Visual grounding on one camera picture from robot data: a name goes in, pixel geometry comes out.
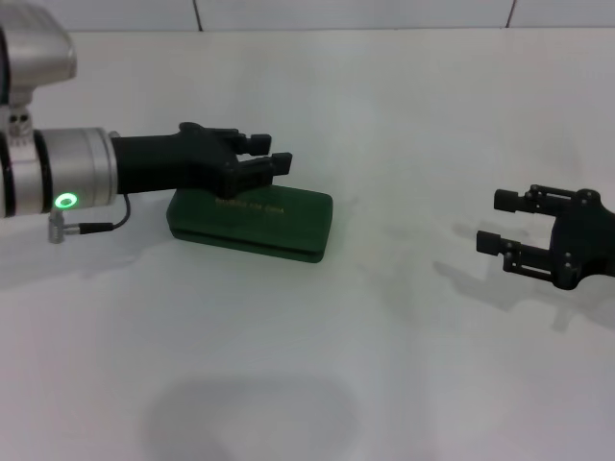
green led ring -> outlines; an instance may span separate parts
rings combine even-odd
[[[77,196],[71,193],[61,194],[54,203],[58,208],[71,208],[77,204]]]

white table surface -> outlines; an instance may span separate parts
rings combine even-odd
[[[474,235],[548,244],[499,187],[615,208],[615,31],[74,37],[39,128],[270,133],[332,234],[316,265],[176,241],[170,192],[61,246],[0,223],[3,459],[612,458],[615,280],[558,291]]]

green box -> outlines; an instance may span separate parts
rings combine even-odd
[[[180,189],[166,211],[173,236],[216,247],[319,262],[333,215],[331,196],[271,185],[232,200]]]

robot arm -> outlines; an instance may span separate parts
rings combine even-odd
[[[42,7],[0,4],[0,217],[111,204],[116,195],[202,188],[221,198],[286,175],[291,154],[268,157],[271,136],[183,123],[169,136],[102,129],[34,130],[34,90],[73,78],[75,50]],[[237,155],[258,158],[240,162]]]

green case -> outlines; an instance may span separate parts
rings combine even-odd
[[[218,199],[180,189],[166,211],[173,236],[216,247],[319,262],[333,215],[327,194],[271,185]]]

